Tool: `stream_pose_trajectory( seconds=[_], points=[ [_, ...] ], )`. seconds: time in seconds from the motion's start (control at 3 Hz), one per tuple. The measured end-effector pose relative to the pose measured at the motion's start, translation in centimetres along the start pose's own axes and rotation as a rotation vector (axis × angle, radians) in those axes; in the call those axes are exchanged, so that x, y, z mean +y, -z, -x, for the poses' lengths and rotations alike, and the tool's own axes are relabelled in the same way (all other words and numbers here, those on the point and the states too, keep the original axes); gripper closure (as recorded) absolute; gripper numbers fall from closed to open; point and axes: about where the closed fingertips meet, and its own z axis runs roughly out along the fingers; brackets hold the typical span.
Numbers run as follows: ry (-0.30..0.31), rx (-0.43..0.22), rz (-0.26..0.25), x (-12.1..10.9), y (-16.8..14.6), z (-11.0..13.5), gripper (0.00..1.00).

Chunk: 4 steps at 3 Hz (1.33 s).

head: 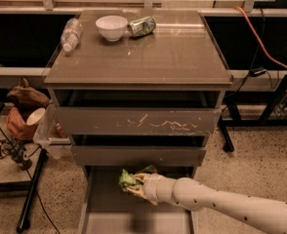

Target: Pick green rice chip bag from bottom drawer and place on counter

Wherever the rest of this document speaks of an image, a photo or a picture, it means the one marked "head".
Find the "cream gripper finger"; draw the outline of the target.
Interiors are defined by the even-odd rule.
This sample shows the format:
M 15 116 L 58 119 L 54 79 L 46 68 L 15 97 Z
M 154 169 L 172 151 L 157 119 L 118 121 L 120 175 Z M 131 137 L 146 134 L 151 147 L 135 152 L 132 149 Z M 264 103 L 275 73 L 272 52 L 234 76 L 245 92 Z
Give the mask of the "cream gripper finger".
M 127 186 L 123 189 L 124 192 L 132 194 L 136 197 L 143 198 L 147 200 L 149 203 L 151 203 L 153 206 L 157 206 L 158 202 L 155 200 L 150 200 L 146 197 L 144 194 L 144 187 L 142 185 L 133 185 L 133 186 Z
M 139 181 L 140 183 L 144 183 L 148 178 L 150 178 L 150 174 L 147 173 L 138 173 L 133 175 L 133 179 Z

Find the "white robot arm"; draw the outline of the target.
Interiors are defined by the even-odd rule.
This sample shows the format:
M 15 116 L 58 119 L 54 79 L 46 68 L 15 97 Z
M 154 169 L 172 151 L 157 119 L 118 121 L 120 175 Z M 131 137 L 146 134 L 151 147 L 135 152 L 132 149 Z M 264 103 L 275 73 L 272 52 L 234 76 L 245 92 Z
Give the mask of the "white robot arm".
M 267 234 L 287 234 L 287 202 L 221 191 L 188 177 L 168 178 L 159 174 L 128 174 L 119 178 L 125 192 L 153 205 L 168 203 L 189 211 L 210 208 Z

